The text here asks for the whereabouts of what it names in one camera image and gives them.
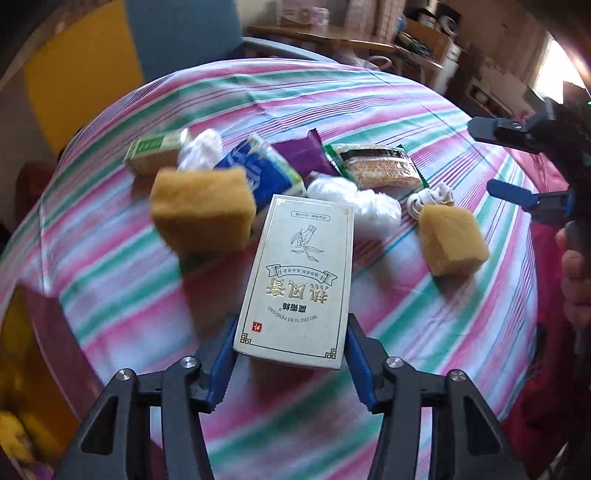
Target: white cable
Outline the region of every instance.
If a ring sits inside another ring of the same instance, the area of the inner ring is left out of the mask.
[[[407,199],[408,214],[417,220],[425,205],[453,206],[451,188],[440,183],[436,189],[423,189],[418,193],[411,194]]]

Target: person's hand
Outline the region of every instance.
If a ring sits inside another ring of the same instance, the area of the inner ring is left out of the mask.
[[[591,278],[585,278],[585,259],[579,252],[568,250],[564,229],[556,234],[556,243],[565,250],[562,256],[564,313],[575,327],[587,327],[591,325]]]

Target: yellow sponge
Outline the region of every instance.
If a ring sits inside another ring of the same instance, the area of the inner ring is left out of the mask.
[[[241,167],[211,171],[162,168],[150,202],[156,230],[180,255],[243,249],[256,214]]]
[[[435,277],[471,275],[490,253],[472,212],[446,205],[425,205],[418,218],[423,256]]]

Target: yellow wall panel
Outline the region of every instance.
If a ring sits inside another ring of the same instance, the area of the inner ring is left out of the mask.
[[[123,0],[89,13],[25,65],[25,84],[54,153],[110,104],[143,85]]]

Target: table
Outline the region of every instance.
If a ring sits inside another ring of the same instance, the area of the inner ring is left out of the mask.
[[[528,366],[537,285],[529,215],[488,196],[485,183],[531,182],[505,149],[475,143],[468,119],[416,82],[338,64],[232,60],[156,80],[109,107],[67,147],[4,252],[0,313],[23,283],[59,299],[103,383],[123,367],[163,369],[238,311],[256,245],[179,262],[151,222],[149,186],[122,165],[135,137],[215,128],[227,152],[255,131],[276,142],[316,128],[324,142],[402,144],[432,185],[445,181],[457,205],[475,213],[491,258],[465,283],[434,281],[405,212],[395,235],[355,244],[350,311],[391,355],[417,369],[464,369],[503,416]],[[45,320],[50,328],[40,342],[61,346],[54,319]],[[246,357],[236,363],[225,401],[202,416],[221,480],[364,478],[380,422],[359,403],[346,367],[309,371]],[[419,478],[427,475],[429,428],[425,411]]]
[[[361,32],[346,30],[333,25],[318,25],[310,27],[280,27],[277,25],[250,25],[247,29],[249,35],[254,36],[275,36],[291,38],[311,42],[319,47],[319,53],[330,57],[336,48],[367,48],[368,50],[380,52],[384,55],[395,57],[398,75],[402,75],[402,59],[407,59],[421,69],[421,83],[425,84],[425,70],[438,71],[443,66],[427,57],[417,55],[400,45],[380,40],[378,37],[366,35]]]

